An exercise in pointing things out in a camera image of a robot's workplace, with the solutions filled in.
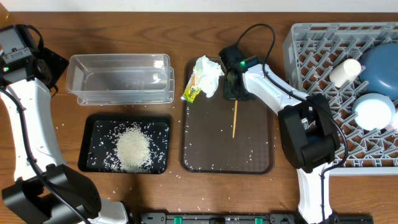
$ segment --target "clear plastic container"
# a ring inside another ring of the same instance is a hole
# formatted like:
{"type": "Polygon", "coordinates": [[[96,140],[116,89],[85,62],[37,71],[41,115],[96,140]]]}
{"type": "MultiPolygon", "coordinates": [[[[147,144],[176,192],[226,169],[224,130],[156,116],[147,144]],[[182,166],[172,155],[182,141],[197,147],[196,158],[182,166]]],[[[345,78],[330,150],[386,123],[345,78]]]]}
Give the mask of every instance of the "clear plastic container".
{"type": "Polygon", "coordinates": [[[67,92],[80,105],[171,103],[174,70],[166,54],[74,55],[67,92]]]}

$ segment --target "black tray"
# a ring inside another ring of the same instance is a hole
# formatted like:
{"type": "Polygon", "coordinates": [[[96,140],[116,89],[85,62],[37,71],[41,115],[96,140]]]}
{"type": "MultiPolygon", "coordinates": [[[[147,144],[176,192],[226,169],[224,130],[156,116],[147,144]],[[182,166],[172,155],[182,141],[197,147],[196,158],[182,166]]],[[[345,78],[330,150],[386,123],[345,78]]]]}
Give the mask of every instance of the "black tray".
{"type": "MultiPolygon", "coordinates": [[[[195,62],[187,64],[185,82],[195,62]]],[[[239,101],[232,138],[235,101],[223,98],[225,76],[211,98],[199,93],[184,101],[180,163],[190,172],[266,174],[274,167],[273,112],[259,99],[239,101]]]]}
{"type": "Polygon", "coordinates": [[[81,143],[78,168],[83,172],[124,172],[112,170],[104,161],[112,163],[109,153],[114,154],[116,148],[114,139],[110,139],[109,130],[120,128],[120,133],[126,128],[131,128],[136,123],[141,130],[151,136],[150,151],[154,161],[148,172],[135,172],[143,174],[161,174],[167,167],[167,151],[169,149],[170,122],[167,118],[160,117],[127,117],[120,114],[93,114],[86,120],[85,132],[81,143]]]}

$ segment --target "green tape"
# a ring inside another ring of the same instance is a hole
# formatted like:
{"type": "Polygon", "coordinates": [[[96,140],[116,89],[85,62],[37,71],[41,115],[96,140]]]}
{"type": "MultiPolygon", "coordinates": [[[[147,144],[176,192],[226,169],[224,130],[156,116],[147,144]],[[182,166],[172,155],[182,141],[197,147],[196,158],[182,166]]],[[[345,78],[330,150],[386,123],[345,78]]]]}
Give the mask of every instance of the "green tape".
{"type": "Polygon", "coordinates": [[[182,224],[182,217],[174,217],[174,224],[182,224]]]}
{"type": "Polygon", "coordinates": [[[262,218],[255,218],[254,224],[262,224],[262,218]]]}

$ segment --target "plastic bin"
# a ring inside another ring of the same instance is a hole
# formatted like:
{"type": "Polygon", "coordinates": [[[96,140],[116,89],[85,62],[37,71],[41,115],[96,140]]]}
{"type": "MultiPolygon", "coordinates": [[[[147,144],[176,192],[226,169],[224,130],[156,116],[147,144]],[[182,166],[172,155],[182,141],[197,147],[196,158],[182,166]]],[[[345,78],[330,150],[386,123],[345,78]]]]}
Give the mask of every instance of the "plastic bin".
{"type": "Polygon", "coordinates": [[[74,55],[67,92],[80,105],[171,103],[174,70],[166,54],[74,55]]]}
{"type": "MultiPolygon", "coordinates": [[[[283,43],[286,80],[310,95],[329,99],[334,119],[345,132],[349,157],[344,167],[330,175],[397,175],[398,135],[392,131],[365,131],[353,121],[354,101],[366,94],[368,82],[356,79],[336,88],[328,79],[334,67],[347,58],[359,59],[365,51],[381,44],[398,43],[398,23],[294,24],[283,43]]],[[[337,163],[344,147],[336,151],[337,163]]]]}

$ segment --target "brown tray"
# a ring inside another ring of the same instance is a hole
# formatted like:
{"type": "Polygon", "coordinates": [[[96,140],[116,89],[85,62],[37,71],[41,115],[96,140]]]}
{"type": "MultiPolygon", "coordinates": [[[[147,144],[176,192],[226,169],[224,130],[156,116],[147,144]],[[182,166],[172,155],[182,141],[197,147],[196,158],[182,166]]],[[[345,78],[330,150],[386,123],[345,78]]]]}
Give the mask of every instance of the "brown tray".
{"type": "MultiPolygon", "coordinates": [[[[195,62],[187,64],[185,84],[195,62]]],[[[200,93],[193,103],[184,101],[180,163],[190,172],[269,173],[274,166],[272,111],[259,99],[239,101],[232,138],[235,101],[223,98],[224,77],[211,98],[200,93]]]]}

